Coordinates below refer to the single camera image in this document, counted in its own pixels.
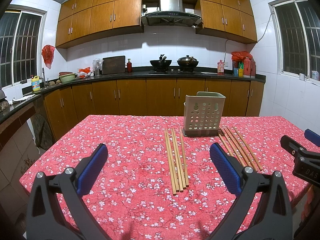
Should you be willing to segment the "steel range hood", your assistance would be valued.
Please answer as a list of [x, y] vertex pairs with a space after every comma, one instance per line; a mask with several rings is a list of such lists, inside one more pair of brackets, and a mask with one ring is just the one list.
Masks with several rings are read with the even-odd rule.
[[141, 22], [195, 28], [202, 23], [200, 0], [142, 0]]

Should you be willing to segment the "red sauce bottle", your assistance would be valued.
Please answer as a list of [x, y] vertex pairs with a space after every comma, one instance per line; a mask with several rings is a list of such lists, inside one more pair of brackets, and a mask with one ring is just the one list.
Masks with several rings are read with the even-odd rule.
[[127, 72], [131, 73], [132, 72], [132, 62], [131, 59], [127, 60]]

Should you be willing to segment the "right barred window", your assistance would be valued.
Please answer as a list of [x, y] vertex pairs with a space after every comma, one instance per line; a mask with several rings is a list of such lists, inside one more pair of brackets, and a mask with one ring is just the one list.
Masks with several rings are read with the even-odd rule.
[[273, 6], [279, 33], [281, 71], [319, 81], [319, 17], [308, 0]]

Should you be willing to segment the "black kitchen countertop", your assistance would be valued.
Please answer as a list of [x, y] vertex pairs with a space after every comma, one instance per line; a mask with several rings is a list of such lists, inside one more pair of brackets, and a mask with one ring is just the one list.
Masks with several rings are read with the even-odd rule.
[[219, 75], [217, 74], [217, 70], [214, 68], [207, 68], [207, 67], [196, 67], [195, 71], [193, 72], [182, 72], [178, 71], [177, 67], [174, 67], [174, 71], [169, 71], [166, 73], [155, 72], [151, 69], [151, 67], [136, 67], [133, 69], [131, 73], [117, 73], [117, 74], [106, 74], [106, 75], [99, 75], [94, 77], [87, 77], [84, 79], [74, 79], [72, 81], [66, 83], [60, 83], [58, 85], [45, 87], [43, 84], [41, 85], [40, 91], [34, 93], [35, 96], [31, 99], [25, 100], [20, 102], [16, 105], [12, 105], [1, 112], [1, 123], [8, 120], [11, 116], [17, 113], [20, 109], [25, 107], [26, 105], [30, 104], [34, 100], [36, 100], [39, 95], [46, 94], [52, 92], [56, 89], [63, 88], [65, 86], [72, 86], [72, 85], [82, 85], [85, 83], [92, 83], [96, 81], [112, 81], [112, 80], [123, 80], [123, 79], [143, 79], [143, 78], [202, 78], [202, 79], [229, 79], [229, 80], [239, 80], [239, 81], [258, 81], [265, 83], [266, 76], [257, 74], [255, 77], [236, 77], [232, 74], [231, 70], [227, 70], [226, 74]]

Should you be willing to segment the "dark wooden cutting board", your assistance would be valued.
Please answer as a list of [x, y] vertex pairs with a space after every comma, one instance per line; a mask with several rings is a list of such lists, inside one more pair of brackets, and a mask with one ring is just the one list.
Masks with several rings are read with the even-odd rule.
[[119, 74], [125, 72], [125, 56], [103, 58], [102, 74]]

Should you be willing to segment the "brown wooden chopstick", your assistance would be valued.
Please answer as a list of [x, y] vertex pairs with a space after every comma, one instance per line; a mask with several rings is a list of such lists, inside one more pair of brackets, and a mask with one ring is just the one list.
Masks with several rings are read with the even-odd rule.
[[240, 134], [240, 132], [236, 129], [236, 127], [233, 126], [232, 128], [235, 130], [235, 132], [237, 133], [237, 135], [239, 136], [239, 138], [242, 140], [242, 142], [244, 143], [244, 145], [247, 147], [248, 151], [250, 152], [250, 154], [251, 154], [252, 158], [254, 159], [254, 161], [255, 161], [257, 167], [259, 168], [259, 170], [262, 171], [263, 168], [262, 168], [262, 166], [260, 165], [260, 163], [259, 163], [256, 155], [253, 153], [252, 149], [250, 148], [249, 144], [245, 141], [245, 139], [244, 139], [243, 136]]
[[239, 162], [240, 164], [244, 167], [245, 166], [245, 162], [243, 161], [243, 159], [240, 157], [240, 155], [238, 155], [238, 153], [236, 151], [231, 150], [229, 145], [227, 144], [227, 142], [225, 141], [225, 139], [223, 138], [223, 136], [221, 135], [221, 133], [218, 133], [218, 136], [220, 138], [220, 140], [222, 141], [224, 147], [226, 148], [228, 154], [231, 156], [231, 157], [235, 157]]
[[220, 128], [223, 136], [226, 138], [226, 140], [228, 141], [229, 145], [231, 146], [232, 149], [234, 149], [234, 151], [236, 151], [238, 153], [238, 155], [240, 155], [240, 157], [242, 158], [241, 153], [238, 151], [238, 148], [235, 146], [234, 142], [232, 141], [232, 139], [230, 138], [230, 136], [227, 134], [227, 132], [225, 131], [225, 128]]
[[230, 136], [235, 146], [238, 148], [238, 151], [241, 153], [242, 158], [245, 160], [246, 164], [248, 166], [251, 166], [253, 170], [257, 171], [257, 168], [253, 164], [253, 161], [251, 160], [251, 158], [249, 157], [249, 155], [247, 154], [247, 152], [245, 151], [244, 147], [242, 146], [240, 141], [237, 139], [237, 137], [231, 132], [231, 130], [228, 127], [225, 127], [225, 131]]

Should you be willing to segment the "beige perforated utensil holder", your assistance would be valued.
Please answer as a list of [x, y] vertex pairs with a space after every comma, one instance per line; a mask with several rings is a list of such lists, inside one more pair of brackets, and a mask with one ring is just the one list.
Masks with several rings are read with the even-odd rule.
[[226, 97], [217, 92], [197, 92], [186, 95], [184, 102], [183, 133], [186, 137], [215, 137]]

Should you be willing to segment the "red floral tablecloth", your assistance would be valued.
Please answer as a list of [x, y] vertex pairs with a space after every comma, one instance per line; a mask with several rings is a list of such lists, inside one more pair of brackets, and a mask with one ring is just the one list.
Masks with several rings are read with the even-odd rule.
[[[30, 196], [37, 172], [60, 174], [104, 144], [107, 161], [82, 199], [110, 239], [208, 239], [236, 199], [213, 164], [210, 147], [218, 143], [228, 152], [218, 135], [183, 134], [189, 187], [173, 196], [164, 130], [169, 133], [177, 174], [171, 129], [183, 168], [179, 129], [183, 130], [183, 121], [173, 116], [90, 115], [51, 146], [20, 183]], [[291, 203], [291, 239], [319, 239], [319, 187], [293, 175], [295, 157], [281, 147], [280, 139], [287, 135], [311, 152], [319, 153], [319, 147], [280, 116], [222, 118], [219, 133], [228, 127], [242, 142], [233, 126], [262, 166], [260, 171], [255, 164], [256, 172], [281, 172]], [[256, 193], [239, 231], [249, 227], [260, 197]]]

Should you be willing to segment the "barred window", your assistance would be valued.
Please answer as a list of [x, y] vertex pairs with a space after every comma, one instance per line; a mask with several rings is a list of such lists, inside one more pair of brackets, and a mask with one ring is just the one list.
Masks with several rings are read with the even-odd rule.
[[319, 17], [308, 0], [273, 6], [279, 33], [281, 71], [319, 81]]
[[38, 74], [41, 23], [40, 14], [28, 11], [6, 11], [1, 17], [1, 88], [28, 81]]

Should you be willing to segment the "black lidded wok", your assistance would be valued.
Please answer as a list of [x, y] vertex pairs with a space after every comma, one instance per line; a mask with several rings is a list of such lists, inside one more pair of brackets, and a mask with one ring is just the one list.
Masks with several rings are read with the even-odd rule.
[[193, 56], [189, 56], [189, 55], [179, 58], [177, 60], [177, 63], [180, 67], [180, 70], [183, 72], [193, 72], [194, 69], [199, 64], [197, 59], [195, 59]]

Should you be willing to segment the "upper wooden wall cabinets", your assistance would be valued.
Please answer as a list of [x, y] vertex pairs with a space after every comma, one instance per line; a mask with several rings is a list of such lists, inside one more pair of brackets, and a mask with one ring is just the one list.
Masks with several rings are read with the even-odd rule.
[[[255, 43], [257, 31], [250, 0], [200, 0], [202, 23], [197, 34]], [[141, 33], [142, 0], [68, 0], [61, 5], [57, 48], [104, 37]]]

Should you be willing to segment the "yellow detergent bottle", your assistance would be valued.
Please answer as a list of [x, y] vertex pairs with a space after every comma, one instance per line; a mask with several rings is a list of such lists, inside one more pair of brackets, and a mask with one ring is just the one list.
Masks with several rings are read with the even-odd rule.
[[41, 88], [40, 88], [40, 78], [39, 76], [32, 76], [31, 77], [31, 85], [32, 85], [32, 90], [33, 92], [38, 92]]

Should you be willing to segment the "green bowl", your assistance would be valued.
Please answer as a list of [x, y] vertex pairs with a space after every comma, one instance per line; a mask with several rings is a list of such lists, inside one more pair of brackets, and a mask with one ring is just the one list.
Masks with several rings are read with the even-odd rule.
[[66, 83], [75, 79], [75, 73], [63, 72], [59, 75], [59, 79], [62, 83]]

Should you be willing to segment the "red hanging plastic bag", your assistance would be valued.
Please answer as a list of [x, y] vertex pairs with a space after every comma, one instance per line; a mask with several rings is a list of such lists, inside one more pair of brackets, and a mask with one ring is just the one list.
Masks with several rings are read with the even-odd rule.
[[42, 48], [41, 55], [43, 57], [44, 64], [48, 69], [52, 68], [52, 62], [54, 59], [54, 51], [55, 51], [55, 47], [52, 45], [49, 45], [49, 44], [45, 45]]

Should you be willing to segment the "pink plastic bottle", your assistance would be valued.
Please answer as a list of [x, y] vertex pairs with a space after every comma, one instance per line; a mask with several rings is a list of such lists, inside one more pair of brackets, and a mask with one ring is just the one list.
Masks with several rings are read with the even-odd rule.
[[225, 72], [224, 66], [225, 66], [225, 63], [222, 60], [220, 60], [217, 63], [217, 74], [218, 75], [223, 75], [224, 74], [224, 72]]

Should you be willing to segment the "left barred window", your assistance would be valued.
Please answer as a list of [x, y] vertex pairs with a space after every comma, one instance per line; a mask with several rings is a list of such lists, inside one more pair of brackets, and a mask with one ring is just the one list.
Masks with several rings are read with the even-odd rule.
[[6, 11], [1, 17], [1, 88], [28, 81], [38, 74], [41, 23], [40, 14], [28, 11]]

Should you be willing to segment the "red plastic bag on counter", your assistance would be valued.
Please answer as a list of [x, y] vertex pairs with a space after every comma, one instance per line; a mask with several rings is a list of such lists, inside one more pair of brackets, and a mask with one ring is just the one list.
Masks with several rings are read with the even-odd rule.
[[78, 69], [78, 72], [77, 72], [78, 78], [84, 79], [84, 78], [93, 77], [93, 76], [94, 76], [94, 72], [92, 71], [91, 67]]

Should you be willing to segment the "lower wooden base cabinets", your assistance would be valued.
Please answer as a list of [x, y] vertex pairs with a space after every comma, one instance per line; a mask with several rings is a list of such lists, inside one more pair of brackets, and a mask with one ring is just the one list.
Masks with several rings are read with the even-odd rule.
[[214, 78], [141, 78], [69, 85], [44, 95], [56, 140], [88, 115], [182, 116], [185, 97], [197, 92], [225, 96], [223, 116], [257, 116], [263, 81]]

